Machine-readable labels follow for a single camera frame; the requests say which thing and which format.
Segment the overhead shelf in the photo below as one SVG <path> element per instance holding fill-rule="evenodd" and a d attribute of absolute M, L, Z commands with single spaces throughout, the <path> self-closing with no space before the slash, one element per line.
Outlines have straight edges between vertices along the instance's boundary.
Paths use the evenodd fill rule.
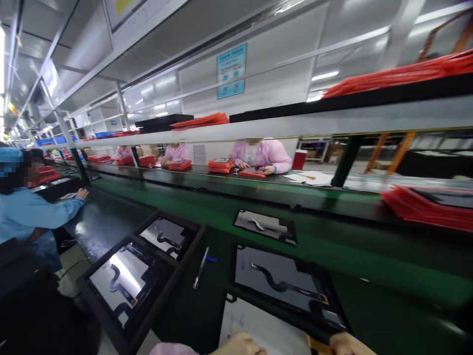
<path fill-rule="evenodd" d="M 76 142 L 78 148 L 170 142 L 234 141 L 244 138 L 289 138 L 392 131 L 426 131 L 473 125 L 473 94 L 287 115 L 255 121 Z M 66 144 L 47 146 L 66 148 Z"/>

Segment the red container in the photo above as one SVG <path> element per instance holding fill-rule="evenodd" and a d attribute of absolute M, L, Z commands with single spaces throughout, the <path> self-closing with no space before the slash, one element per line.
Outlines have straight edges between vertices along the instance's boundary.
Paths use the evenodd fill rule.
<path fill-rule="evenodd" d="M 132 164 L 133 157 L 130 155 L 129 157 L 125 157 L 122 159 L 114 159 L 117 165 L 125 165 L 125 164 Z"/>
<path fill-rule="evenodd" d="M 302 170 L 304 168 L 305 159 L 307 158 L 307 150 L 297 149 L 292 163 L 293 170 Z"/>
<path fill-rule="evenodd" d="M 155 165 L 156 158 L 154 155 L 145 155 L 139 159 L 139 164 L 142 166 Z"/>

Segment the fluorescent light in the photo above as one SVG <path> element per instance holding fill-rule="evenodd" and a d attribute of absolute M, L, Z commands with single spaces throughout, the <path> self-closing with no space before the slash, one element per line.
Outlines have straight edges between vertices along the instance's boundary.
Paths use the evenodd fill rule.
<path fill-rule="evenodd" d="M 323 95 L 317 95 L 317 96 L 308 98 L 306 102 L 318 101 L 318 100 L 320 100 L 320 99 L 323 98 L 323 97 L 324 97 Z"/>
<path fill-rule="evenodd" d="M 325 79 L 326 77 L 331 77 L 335 76 L 338 74 L 338 71 L 331 71 L 330 73 L 326 74 L 321 74 L 321 75 L 316 75 L 312 78 L 312 81 L 320 80 L 320 79 Z"/>

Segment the ceiling light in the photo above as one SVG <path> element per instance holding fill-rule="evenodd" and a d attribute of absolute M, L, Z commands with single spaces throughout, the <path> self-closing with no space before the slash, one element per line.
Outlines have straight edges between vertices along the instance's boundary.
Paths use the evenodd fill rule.
<path fill-rule="evenodd" d="M 325 79 L 326 77 L 331 77 L 335 76 L 338 74 L 338 71 L 331 71 L 330 73 L 326 74 L 321 74 L 321 75 L 316 75 L 312 78 L 312 81 L 320 80 L 320 79 Z"/>

